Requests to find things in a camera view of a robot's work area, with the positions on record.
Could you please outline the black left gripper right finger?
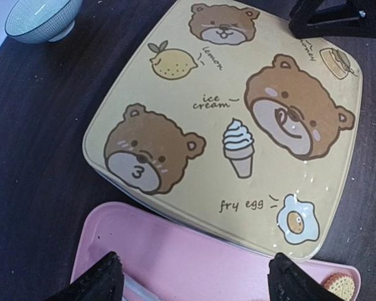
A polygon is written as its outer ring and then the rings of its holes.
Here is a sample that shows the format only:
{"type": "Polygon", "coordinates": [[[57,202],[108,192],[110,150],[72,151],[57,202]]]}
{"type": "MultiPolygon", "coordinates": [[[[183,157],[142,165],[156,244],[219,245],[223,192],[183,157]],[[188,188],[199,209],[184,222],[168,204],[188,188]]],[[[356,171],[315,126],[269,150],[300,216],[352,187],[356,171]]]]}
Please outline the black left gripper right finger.
{"type": "Polygon", "coordinates": [[[271,301],[339,301],[342,298],[316,282],[284,253],[269,262],[268,292],[271,301]]]}

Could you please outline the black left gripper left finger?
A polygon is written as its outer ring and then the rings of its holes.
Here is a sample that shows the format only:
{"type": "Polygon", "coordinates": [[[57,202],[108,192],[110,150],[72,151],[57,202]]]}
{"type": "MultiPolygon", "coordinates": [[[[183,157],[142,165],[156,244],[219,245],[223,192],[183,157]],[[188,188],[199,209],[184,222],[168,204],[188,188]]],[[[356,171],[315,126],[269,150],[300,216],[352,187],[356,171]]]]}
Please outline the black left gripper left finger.
{"type": "Polygon", "coordinates": [[[46,301],[121,301],[124,280],[122,263],[117,254],[110,251],[68,287],[46,301]]]}

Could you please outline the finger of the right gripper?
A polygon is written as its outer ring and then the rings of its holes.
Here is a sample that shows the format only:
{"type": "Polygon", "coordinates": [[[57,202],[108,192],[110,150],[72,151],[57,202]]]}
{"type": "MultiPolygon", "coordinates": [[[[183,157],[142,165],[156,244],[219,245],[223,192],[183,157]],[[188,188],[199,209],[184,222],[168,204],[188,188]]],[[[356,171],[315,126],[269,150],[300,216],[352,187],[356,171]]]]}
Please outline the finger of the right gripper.
{"type": "Polygon", "coordinates": [[[376,1],[345,1],[320,9],[323,1],[297,1],[289,29],[298,39],[325,36],[376,39],[376,1]]]}

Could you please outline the silver metal tin lid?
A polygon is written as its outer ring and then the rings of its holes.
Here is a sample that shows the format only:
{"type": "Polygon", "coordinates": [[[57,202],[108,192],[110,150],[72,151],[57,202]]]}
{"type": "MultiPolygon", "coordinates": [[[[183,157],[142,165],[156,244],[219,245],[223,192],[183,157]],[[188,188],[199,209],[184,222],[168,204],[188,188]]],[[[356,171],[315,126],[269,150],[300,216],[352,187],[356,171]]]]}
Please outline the silver metal tin lid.
{"type": "Polygon", "coordinates": [[[362,71],[236,1],[177,1],[83,139],[86,161],[174,221],[265,255],[321,248],[352,160],[362,71]]]}

